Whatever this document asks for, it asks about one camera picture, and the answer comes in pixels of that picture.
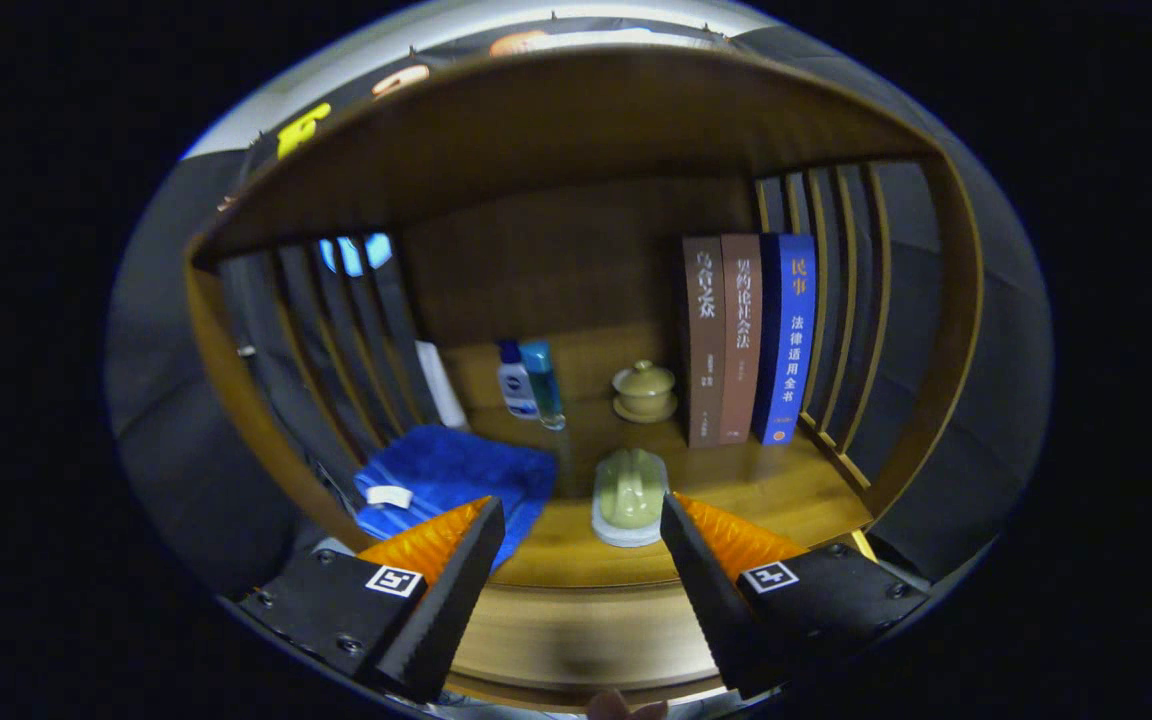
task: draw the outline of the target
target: brown book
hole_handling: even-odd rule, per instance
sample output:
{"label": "brown book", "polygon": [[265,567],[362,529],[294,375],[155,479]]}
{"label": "brown book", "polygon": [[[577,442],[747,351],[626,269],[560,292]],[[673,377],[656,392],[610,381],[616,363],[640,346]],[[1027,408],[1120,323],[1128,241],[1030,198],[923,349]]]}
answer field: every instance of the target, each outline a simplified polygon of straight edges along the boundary
{"label": "brown book", "polygon": [[723,397],[723,250],[718,237],[682,241],[687,446],[718,446]]}
{"label": "brown book", "polygon": [[725,234],[722,247],[727,329],[718,442],[732,445],[749,439],[755,416],[763,333],[763,263],[756,234]]}

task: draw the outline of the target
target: saucer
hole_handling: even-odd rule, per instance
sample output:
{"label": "saucer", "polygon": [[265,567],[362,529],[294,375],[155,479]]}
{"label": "saucer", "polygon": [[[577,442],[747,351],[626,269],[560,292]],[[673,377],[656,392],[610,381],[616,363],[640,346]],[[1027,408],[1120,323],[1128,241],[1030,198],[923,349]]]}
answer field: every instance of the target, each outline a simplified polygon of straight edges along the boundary
{"label": "saucer", "polygon": [[669,419],[669,416],[673,415],[673,411],[677,409],[679,409],[677,395],[670,395],[669,400],[666,402],[666,404],[664,404],[664,410],[655,415],[630,414],[630,411],[626,410],[624,406],[621,406],[621,397],[612,399],[612,410],[616,410],[616,415],[620,415],[621,418],[630,420],[631,423],[646,424],[646,423],[659,423],[659,420],[667,420]]}

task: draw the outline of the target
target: blue towel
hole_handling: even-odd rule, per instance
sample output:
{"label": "blue towel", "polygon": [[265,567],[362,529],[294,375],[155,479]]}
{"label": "blue towel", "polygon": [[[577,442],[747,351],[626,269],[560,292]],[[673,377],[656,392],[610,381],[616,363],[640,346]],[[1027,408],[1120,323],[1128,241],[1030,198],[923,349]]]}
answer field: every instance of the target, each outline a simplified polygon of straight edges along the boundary
{"label": "blue towel", "polygon": [[544,452],[486,441],[442,425],[419,425],[376,454],[353,478],[364,495],[372,486],[409,488],[411,507],[370,505],[358,511],[358,526],[388,539],[453,507],[499,497],[503,541],[494,573],[531,532],[556,477],[558,463]]}

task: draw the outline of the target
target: blue book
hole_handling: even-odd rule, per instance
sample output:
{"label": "blue book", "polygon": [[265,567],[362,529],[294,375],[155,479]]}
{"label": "blue book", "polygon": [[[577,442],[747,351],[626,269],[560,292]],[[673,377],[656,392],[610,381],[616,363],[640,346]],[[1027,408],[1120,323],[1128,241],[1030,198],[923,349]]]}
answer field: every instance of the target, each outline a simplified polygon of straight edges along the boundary
{"label": "blue book", "polygon": [[814,238],[763,233],[763,348],[755,393],[755,437],[788,445],[803,407],[814,327]]}

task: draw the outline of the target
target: white bottle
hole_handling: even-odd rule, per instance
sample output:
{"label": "white bottle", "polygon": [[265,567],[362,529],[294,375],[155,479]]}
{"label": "white bottle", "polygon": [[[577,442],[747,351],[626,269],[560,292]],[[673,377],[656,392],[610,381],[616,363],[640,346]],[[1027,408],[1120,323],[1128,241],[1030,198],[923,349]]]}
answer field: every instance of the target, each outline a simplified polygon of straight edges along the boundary
{"label": "white bottle", "polygon": [[526,380],[526,369],[522,366],[518,342],[502,340],[497,344],[500,346],[500,369],[497,371],[497,378],[500,381],[503,406],[515,418],[525,420],[540,418],[536,397],[531,395],[531,382]]}

